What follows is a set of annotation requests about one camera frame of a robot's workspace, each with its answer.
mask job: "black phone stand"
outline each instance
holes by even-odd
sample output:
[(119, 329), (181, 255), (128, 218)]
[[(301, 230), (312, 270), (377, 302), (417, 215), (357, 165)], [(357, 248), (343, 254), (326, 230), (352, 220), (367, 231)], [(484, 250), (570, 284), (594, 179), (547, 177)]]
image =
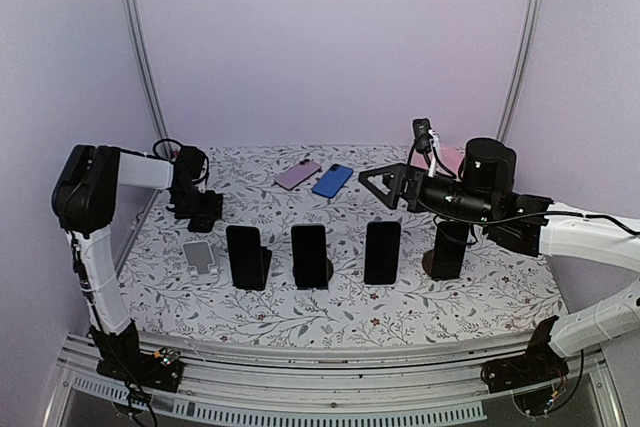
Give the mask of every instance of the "black phone stand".
[(443, 221), (438, 224), (433, 249), (422, 257), (422, 268), (434, 280), (460, 277), (462, 261), (467, 249), (469, 224)]
[(328, 289), (333, 277), (333, 264), (327, 258), (324, 225), (294, 225), (291, 228), (293, 277), (296, 287)]
[(399, 222), (369, 222), (364, 255), (364, 283), (393, 285), (398, 275), (400, 254)]
[(243, 290), (264, 290), (272, 253), (260, 245), (258, 228), (228, 226), (227, 247), (233, 286)]

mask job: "floral pattern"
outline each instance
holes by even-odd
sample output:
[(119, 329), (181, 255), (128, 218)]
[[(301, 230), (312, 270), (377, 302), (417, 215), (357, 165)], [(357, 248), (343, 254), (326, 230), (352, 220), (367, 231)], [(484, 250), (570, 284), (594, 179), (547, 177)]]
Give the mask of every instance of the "floral pattern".
[[(261, 346), (371, 347), (462, 341), (532, 330), (566, 312), (543, 259), (508, 252), (478, 235), (467, 249), (459, 279), (433, 281), (421, 268), (433, 245), (430, 214), (410, 214), (402, 203), (389, 210), (357, 181), (357, 173), (405, 159), (402, 147), (213, 148), (208, 188), (224, 194), (223, 220), (210, 234), (187, 231), (187, 221), (167, 212), (164, 192), (136, 239), (120, 287), (139, 328), (214, 342)], [(356, 173), (331, 200), (311, 192), (322, 172), (289, 192), (273, 177), (310, 158), (339, 163)], [(398, 280), (364, 284), (366, 225), (402, 224)], [(328, 290), (299, 291), (292, 274), (291, 226), (322, 223), (335, 273)], [(226, 251), (228, 225), (260, 229), (273, 252), (265, 291), (237, 290), (229, 268), (208, 284), (193, 284), (181, 246), (207, 240)]]

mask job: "purple smartphone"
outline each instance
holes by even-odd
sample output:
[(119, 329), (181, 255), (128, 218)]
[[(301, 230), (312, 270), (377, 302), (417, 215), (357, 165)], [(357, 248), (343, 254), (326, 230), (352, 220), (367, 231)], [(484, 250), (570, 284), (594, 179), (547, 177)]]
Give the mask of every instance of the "purple smartphone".
[(309, 159), (304, 159), (297, 163), (289, 170), (285, 170), (281, 174), (274, 177), (276, 184), (287, 190), (293, 189), (296, 185), (307, 180), (313, 174), (318, 172), (322, 167)]

